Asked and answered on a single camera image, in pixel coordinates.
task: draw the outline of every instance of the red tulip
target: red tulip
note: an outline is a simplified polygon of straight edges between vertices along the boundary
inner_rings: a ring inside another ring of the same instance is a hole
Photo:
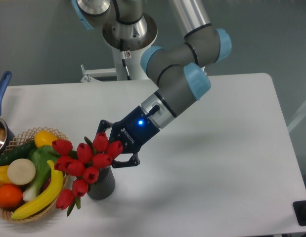
[[[75,196],[73,191],[70,189],[63,189],[57,199],[56,208],[61,208],[62,210],[66,209],[72,205],[75,201]]]
[[[108,145],[109,140],[107,138],[107,134],[105,132],[97,133],[92,143],[92,147],[98,152],[103,152],[107,149]]]
[[[99,170],[93,166],[90,166],[84,170],[83,179],[87,183],[93,184],[99,177]]]
[[[70,141],[57,139],[52,142],[53,149],[60,155],[68,155],[69,151],[73,149],[73,144]]]
[[[65,168],[65,171],[70,174],[71,176],[82,176],[85,170],[85,165],[77,159],[73,159],[68,166]]]
[[[110,143],[106,153],[109,154],[113,159],[115,159],[123,151],[123,146],[121,141],[115,141]]]
[[[55,162],[54,169],[60,170],[60,171],[65,171],[65,169],[67,168],[67,166],[68,166],[73,160],[74,160],[74,159],[72,159],[70,156],[62,156],[62,157],[58,158],[57,161]]]
[[[93,157],[92,148],[85,143],[80,143],[77,147],[77,156],[82,163],[88,164]]]
[[[111,165],[112,161],[113,159],[109,154],[98,153],[92,158],[92,165],[97,169],[101,169]]]
[[[84,179],[76,179],[72,188],[76,197],[82,197],[88,191],[88,183]]]

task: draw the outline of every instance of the saucepan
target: saucepan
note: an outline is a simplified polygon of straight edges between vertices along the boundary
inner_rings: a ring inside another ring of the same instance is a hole
[[[7,71],[3,74],[0,81],[0,154],[4,151],[5,147],[12,141],[14,135],[8,128],[6,122],[1,118],[1,102],[6,88],[10,82],[12,73]]]

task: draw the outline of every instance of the banana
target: banana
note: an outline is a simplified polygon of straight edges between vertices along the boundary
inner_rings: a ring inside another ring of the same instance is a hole
[[[54,162],[47,161],[51,169],[51,179],[49,186],[35,199],[20,206],[11,215],[12,220],[25,219],[48,206],[60,193],[64,184],[63,172],[54,169]]]

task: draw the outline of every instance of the woven basket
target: woven basket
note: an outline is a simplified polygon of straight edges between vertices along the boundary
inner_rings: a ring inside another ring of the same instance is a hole
[[[8,146],[6,146],[4,153],[6,153],[9,150],[14,149],[17,146],[22,145],[23,143],[29,142],[31,140],[34,139],[35,134],[37,134],[39,131],[49,131],[51,133],[53,133],[54,135],[56,135],[58,138],[60,139],[64,139],[64,140],[68,140],[68,138],[60,131],[58,131],[58,129],[53,129],[53,128],[48,128],[48,127],[44,127],[44,128],[33,128],[33,129],[29,129],[26,132],[22,132],[21,134],[18,134],[18,136],[14,137],[13,140],[9,143]],[[65,188],[67,182],[69,179],[69,175],[64,176],[64,185],[63,188]],[[41,212],[32,215],[28,218],[22,219],[22,220],[12,220],[11,219],[11,215],[12,212],[11,211],[6,211],[3,210],[2,208],[0,208],[0,218],[8,221],[8,222],[13,222],[13,223],[26,223],[26,222],[31,222],[31,221],[35,221],[40,219],[41,217],[45,216],[46,214],[48,214],[56,205],[56,201],[57,198],[50,204],[48,205],[45,209],[43,209]]]

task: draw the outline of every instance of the blue joint cap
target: blue joint cap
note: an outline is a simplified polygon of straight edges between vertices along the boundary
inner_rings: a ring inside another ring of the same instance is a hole
[[[224,29],[216,29],[220,37],[220,53],[217,62],[230,55],[232,50],[232,41]]]
[[[195,63],[189,63],[187,66],[184,66],[183,72],[192,94],[196,100],[200,100],[200,98],[211,88],[209,78]]]
[[[84,15],[82,14],[82,12],[80,11],[76,0],[72,0],[72,5],[75,9],[76,14],[78,15],[81,23],[83,24],[83,26],[85,27],[86,30],[92,30],[93,27],[89,24],[89,22],[85,19]]]
[[[163,49],[160,46],[152,46],[150,48],[148,48],[147,50],[145,50],[145,52],[143,53],[142,57],[141,57],[141,67],[143,68],[144,72],[147,74],[147,65],[148,65],[148,61],[149,59],[152,57],[152,55],[157,51]]]

